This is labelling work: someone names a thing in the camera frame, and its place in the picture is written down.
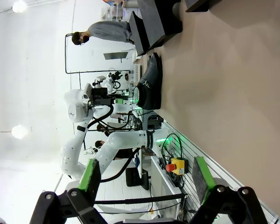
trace black face mask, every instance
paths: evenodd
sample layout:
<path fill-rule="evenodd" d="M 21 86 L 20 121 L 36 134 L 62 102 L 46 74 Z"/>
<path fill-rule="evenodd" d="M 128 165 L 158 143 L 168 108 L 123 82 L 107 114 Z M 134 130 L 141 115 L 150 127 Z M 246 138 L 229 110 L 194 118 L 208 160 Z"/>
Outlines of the black face mask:
<path fill-rule="evenodd" d="M 86 43 L 87 41 L 89 41 L 89 36 L 83 36 L 83 43 Z"/>

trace gray shirt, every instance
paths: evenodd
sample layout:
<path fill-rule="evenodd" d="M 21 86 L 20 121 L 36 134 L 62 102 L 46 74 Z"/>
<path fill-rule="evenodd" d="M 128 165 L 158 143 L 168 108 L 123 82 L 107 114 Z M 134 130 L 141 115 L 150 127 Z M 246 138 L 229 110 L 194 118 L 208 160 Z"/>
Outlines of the gray shirt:
<path fill-rule="evenodd" d="M 91 36 L 104 40 L 120 42 L 129 42 L 129 39 L 132 40 L 130 25 L 126 21 L 96 22 L 88 28 L 88 31 Z"/>

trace shoe buckle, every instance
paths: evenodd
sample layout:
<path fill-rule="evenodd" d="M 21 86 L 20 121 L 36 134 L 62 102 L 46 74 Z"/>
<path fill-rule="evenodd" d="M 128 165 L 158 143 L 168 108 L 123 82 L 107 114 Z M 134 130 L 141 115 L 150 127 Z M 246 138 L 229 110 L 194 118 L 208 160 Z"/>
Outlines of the shoe buckle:
<path fill-rule="evenodd" d="M 144 85 L 146 85 L 149 89 L 151 89 L 151 87 L 149 86 L 149 83 L 145 80 Z"/>

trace red button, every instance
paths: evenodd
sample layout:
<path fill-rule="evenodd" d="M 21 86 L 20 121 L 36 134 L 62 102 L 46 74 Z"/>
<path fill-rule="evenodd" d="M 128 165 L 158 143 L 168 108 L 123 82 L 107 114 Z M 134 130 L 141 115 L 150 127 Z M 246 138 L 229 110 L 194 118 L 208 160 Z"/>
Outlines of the red button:
<path fill-rule="evenodd" d="M 176 165 L 175 164 L 167 164 L 166 165 L 167 172 L 173 171 L 175 169 L 176 169 Z"/>

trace gray sweater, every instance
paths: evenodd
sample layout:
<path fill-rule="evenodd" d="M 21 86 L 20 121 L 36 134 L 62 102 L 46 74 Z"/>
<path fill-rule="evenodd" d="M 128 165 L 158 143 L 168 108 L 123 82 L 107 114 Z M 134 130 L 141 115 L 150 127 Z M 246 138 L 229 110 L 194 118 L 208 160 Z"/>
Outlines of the gray sweater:
<path fill-rule="evenodd" d="M 109 41 L 129 42 L 129 39 L 133 39 L 130 25 L 126 21 L 96 22 L 88 28 L 88 31 L 91 36 Z"/>

